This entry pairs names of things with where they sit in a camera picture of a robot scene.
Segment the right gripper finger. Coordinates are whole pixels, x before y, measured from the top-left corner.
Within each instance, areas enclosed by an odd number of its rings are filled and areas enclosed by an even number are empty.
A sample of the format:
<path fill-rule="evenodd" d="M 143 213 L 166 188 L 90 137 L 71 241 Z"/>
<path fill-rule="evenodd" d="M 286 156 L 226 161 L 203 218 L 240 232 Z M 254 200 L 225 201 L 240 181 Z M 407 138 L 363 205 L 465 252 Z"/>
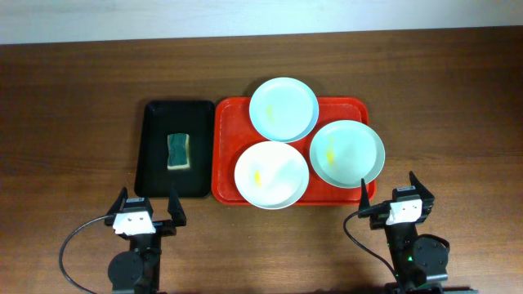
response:
<path fill-rule="evenodd" d="M 416 189 L 420 199 L 422 201 L 434 201 L 434 195 L 421 183 L 421 181 L 415 176 L 415 174 L 409 172 L 409 181 L 410 184 Z"/>
<path fill-rule="evenodd" d="M 362 178 L 360 180 L 360 189 L 361 189 L 361 196 L 360 196 L 360 203 L 359 203 L 359 207 L 358 207 L 358 217 L 366 218 L 366 217 L 371 217 L 372 215 L 377 215 L 382 210 L 383 204 L 380 203 L 380 204 L 377 204 L 374 206 L 370 205 L 368 191 L 366 188 L 364 178 Z"/>

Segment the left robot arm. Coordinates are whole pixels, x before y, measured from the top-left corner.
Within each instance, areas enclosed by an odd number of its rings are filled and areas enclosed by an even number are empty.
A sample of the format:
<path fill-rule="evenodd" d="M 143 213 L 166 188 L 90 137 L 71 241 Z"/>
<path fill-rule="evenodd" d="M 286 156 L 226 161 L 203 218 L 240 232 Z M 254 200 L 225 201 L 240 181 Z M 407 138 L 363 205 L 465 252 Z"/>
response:
<path fill-rule="evenodd" d="M 108 267 L 113 293 L 150 294 L 159 291 L 161 241 L 186 225 L 178 193 L 171 189 L 167 220 L 154 220 L 148 198 L 129 198 L 122 188 L 107 212 L 105 225 L 129 242 L 129 249 L 115 256 Z"/>

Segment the white plate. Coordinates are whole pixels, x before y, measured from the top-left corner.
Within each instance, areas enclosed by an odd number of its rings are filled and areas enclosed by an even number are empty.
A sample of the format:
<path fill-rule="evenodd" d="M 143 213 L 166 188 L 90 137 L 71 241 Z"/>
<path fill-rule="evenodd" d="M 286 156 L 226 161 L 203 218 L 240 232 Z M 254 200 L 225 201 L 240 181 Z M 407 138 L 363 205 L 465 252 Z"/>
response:
<path fill-rule="evenodd" d="M 250 204 L 266 210 L 292 206 L 306 192 L 309 167 L 291 145 L 263 141 L 248 147 L 235 164 L 234 182 Z"/>

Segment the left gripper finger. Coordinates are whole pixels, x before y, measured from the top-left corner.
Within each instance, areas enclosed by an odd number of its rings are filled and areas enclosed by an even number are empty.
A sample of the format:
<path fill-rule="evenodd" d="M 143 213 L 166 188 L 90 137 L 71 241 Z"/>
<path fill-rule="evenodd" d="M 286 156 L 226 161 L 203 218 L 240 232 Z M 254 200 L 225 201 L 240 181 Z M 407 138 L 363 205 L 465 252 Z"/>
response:
<path fill-rule="evenodd" d="M 186 214 L 181 206 L 178 192 L 171 188 L 168 200 L 168 213 L 176 227 L 186 226 Z"/>
<path fill-rule="evenodd" d="M 107 216 L 115 215 L 116 213 L 120 212 L 122 209 L 122 206 L 126 202 L 127 198 L 128 198 L 127 188 L 123 187 L 122 190 L 119 192 L 119 195 L 116 198 L 115 202 L 113 203 L 111 208 L 107 211 Z"/>

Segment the light blue plate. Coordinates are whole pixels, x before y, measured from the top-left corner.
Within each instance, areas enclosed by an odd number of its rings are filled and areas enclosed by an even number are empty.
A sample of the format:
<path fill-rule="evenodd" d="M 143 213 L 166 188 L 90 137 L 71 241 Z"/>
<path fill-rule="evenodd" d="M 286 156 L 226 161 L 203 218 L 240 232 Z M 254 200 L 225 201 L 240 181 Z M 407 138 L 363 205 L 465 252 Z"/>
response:
<path fill-rule="evenodd" d="M 267 140 L 291 143 L 306 137 L 320 116 L 315 93 L 295 78 L 272 78 L 253 93 L 248 114 Z"/>

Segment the green yellow sponge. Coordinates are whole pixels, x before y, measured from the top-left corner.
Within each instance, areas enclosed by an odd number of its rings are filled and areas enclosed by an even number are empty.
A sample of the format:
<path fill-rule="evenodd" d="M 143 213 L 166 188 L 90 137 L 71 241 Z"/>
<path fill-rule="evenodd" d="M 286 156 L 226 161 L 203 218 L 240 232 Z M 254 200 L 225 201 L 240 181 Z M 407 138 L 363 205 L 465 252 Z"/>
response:
<path fill-rule="evenodd" d="M 168 160 L 169 171 L 188 169 L 190 167 L 190 137 L 185 133 L 168 135 Z"/>

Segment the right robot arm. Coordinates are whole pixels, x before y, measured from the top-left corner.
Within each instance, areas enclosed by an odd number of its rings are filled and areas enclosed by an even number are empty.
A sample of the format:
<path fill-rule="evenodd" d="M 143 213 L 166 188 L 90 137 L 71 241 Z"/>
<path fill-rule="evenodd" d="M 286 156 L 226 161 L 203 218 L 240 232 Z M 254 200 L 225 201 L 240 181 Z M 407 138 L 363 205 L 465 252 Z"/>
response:
<path fill-rule="evenodd" d="M 449 242 L 432 234 L 419 234 L 422 224 L 434 207 L 435 196 L 409 173 L 410 185 L 392 190 L 392 199 L 369 204 L 368 191 L 362 180 L 357 216 L 368 218 L 371 229 L 385 232 L 391 253 L 392 271 L 397 278 L 396 293 L 440 291 L 448 279 Z"/>

